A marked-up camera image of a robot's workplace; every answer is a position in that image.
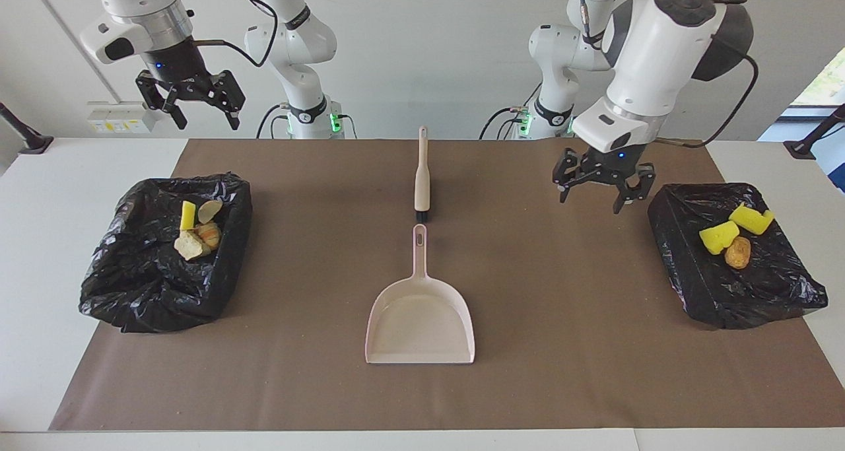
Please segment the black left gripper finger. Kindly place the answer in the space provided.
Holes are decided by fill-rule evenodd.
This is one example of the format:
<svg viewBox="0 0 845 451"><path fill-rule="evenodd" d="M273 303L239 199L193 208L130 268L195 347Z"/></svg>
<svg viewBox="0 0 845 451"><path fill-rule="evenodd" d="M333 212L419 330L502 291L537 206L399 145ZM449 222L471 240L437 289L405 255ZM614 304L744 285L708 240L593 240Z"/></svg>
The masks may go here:
<svg viewBox="0 0 845 451"><path fill-rule="evenodd" d="M559 190L561 204L566 201L571 188L588 180L588 173L582 169L584 159L585 155L577 153L574 149L565 149L555 164L552 181Z"/></svg>
<svg viewBox="0 0 845 451"><path fill-rule="evenodd" d="M628 177L636 175L638 181L636 184L628 183ZM651 191L656 171L651 162L636 165L632 173L615 170L612 173L613 184L616 185L618 195L613 204L613 213L619 214L624 205L636 200L645 200Z"/></svg>

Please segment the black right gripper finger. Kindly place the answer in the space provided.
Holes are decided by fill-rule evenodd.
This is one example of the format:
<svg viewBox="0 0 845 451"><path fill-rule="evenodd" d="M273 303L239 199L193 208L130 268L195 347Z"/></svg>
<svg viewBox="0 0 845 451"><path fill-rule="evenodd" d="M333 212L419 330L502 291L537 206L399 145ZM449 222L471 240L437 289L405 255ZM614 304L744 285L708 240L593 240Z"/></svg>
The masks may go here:
<svg viewBox="0 0 845 451"><path fill-rule="evenodd" d="M246 96L232 72L223 70L220 74L209 76L209 88L205 92L206 102L223 112L230 128L237 130Z"/></svg>
<svg viewBox="0 0 845 451"><path fill-rule="evenodd" d="M154 78L150 70L142 70L135 79L144 103L151 110L168 114L178 129L184 130L187 119L177 103L179 100L178 82L161 81Z"/></svg>

